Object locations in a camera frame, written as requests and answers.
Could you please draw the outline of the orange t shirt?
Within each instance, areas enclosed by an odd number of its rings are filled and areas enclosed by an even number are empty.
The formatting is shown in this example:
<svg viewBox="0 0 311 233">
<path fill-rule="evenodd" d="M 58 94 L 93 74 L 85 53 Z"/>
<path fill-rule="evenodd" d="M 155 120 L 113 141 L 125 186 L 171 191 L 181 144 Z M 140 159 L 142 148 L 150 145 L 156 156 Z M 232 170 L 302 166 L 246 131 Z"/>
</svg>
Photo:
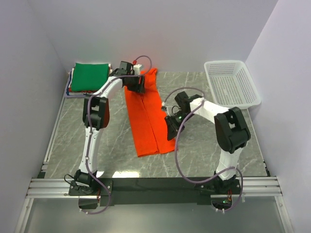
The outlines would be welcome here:
<svg viewBox="0 0 311 233">
<path fill-rule="evenodd" d="M 167 139 L 165 112 L 156 87 L 157 68 L 145 75 L 145 93 L 124 89 L 129 122 L 138 157 L 174 151 L 175 140 Z"/>
</svg>

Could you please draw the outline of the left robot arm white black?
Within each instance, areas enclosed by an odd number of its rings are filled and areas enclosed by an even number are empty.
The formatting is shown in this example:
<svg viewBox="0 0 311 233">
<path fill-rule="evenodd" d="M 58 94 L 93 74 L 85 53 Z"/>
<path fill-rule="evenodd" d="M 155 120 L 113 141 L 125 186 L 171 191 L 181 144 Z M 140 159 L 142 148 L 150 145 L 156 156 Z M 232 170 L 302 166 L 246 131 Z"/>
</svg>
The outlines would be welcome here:
<svg viewBox="0 0 311 233">
<path fill-rule="evenodd" d="M 144 93 L 145 78 L 141 69 L 142 65 L 137 61 L 122 61 L 120 67 L 109 74 L 107 81 L 98 91 L 86 95 L 83 108 L 85 144 L 79 168 L 70 185 L 74 190 L 92 195 L 101 189 L 96 180 L 97 155 L 104 128 L 109 124 L 109 101 L 124 87 L 136 93 Z"/>
</svg>

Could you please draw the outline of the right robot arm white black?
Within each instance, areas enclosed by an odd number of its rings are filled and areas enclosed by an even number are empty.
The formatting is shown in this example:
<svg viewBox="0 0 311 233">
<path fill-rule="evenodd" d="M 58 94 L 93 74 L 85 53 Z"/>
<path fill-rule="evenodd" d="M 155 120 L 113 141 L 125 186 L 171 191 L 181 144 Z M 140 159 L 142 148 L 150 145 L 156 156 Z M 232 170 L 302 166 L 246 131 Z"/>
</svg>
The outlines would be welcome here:
<svg viewBox="0 0 311 233">
<path fill-rule="evenodd" d="M 167 140 L 178 140 L 185 128 L 185 122 L 198 115 L 214 124 L 217 142 L 221 148 L 219 163 L 212 177 L 202 181 L 191 180 L 185 175 L 182 178 L 199 185 L 200 188 L 207 188 L 213 194 L 223 194 L 234 187 L 242 187 L 242 182 L 236 178 L 239 172 L 237 165 L 251 133 L 241 109 L 217 105 L 198 94 L 188 96 L 184 91 L 178 93 L 174 99 L 179 110 L 165 116 Z"/>
</svg>

